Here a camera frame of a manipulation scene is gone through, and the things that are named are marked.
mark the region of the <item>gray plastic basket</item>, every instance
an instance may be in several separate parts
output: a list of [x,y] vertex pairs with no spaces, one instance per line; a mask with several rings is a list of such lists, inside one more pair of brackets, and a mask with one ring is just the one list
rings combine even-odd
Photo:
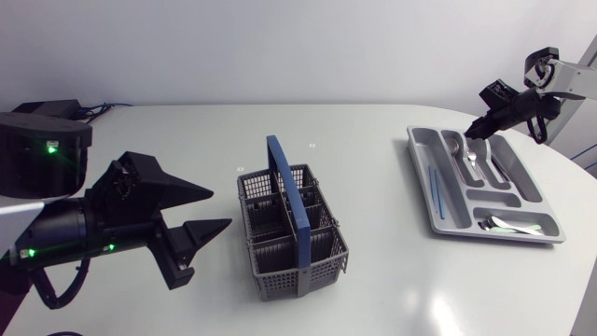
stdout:
[[[272,141],[275,141],[274,148],[279,147],[275,137],[268,137],[270,154],[275,151],[271,150]],[[276,169],[242,175],[238,179],[249,257],[263,301],[301,297],[331,285],[338,280],[340,270],[346,272],[348,262],[348,247],[338,222],[331,215],[309,166],[286,165],[292,183],[285,183],[280,173],[284,167],[280,161],[277,163],[274,164]],[[302,209],[297,212],[304,211],[308,219],[307,245],[300,243],[302,224],[298,225],[297,221],[301,219],[293,211],[293,193],[286,190],[288,185],[293,185],[290,187],[296,189],[300,197]]]

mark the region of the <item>white table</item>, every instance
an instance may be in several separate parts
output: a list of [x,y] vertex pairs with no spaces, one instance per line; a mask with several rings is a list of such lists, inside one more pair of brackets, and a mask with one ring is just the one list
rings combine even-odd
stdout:
[[[34,289],[7,335],[566,335],[597,252],[597,182],[546,146],[503,133],[567,240],[533,245],[435,234],[407,148],[408,125],[466,129],[474,117],[416,105],[118,108],[97,119],[86,188],[125,150],[215,196],[164,212],[170,226],[231,217],[169,291],[149,250],[94,259],[75,300],[50,311]],[[309,163],[350,248],[347,274],[301,299],[261,302],[245,248],[238,175],[267,167],[266,135]],[[75,264],[49,269],[64,289]]]

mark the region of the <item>blue handle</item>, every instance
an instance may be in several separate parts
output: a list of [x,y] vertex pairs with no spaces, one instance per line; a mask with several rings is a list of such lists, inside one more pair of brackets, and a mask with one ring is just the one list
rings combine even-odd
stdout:
[[290,210],[295,219],[296,234],[297,234],[297,266],[298,268],[305,268],[311,266],[311,225],[307,218],[305,206],[302,203],[299,195],[299,188],[292,177],[290,166],[286,160],[286,156],[282,151],[282,147],[275,135],[267,137],[268,140],[268,163],[270,165],[271,189],[277,192],[277,185],[275,182],[275,173],[280,172],[282,180],[286,188],[286,196],[290,202]]

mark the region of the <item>gray floor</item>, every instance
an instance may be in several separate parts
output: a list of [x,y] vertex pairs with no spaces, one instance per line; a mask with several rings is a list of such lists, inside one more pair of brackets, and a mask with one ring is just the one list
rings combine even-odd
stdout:
[[595,312],[597,312],[597,260],[595,260],[585,298],[580,304],[580,310],[570,334],[572,336],[594,335],[597,332]]

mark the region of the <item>gray plastic tray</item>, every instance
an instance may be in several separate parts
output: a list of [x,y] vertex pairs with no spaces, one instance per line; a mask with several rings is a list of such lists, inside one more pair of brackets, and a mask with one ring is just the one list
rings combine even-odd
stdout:
[[[565,240],[547,200],[505,137],[471,140],[455,130],[409,126],[409,150],[421,182],[433,231],[493,239],[535,243],[562,243]],[[452,156],[446,139],[454,139],[459,151]],[[466,149],[476,154],[476,163],[485,178],[472,168]],[[437,211],[429,168],[437,170],[442,193],[443,218]],[[507,176],[506,181],[498,168]],[[518,227],[539,224],[544,235],[486,231],[481,227],[495,216]]]

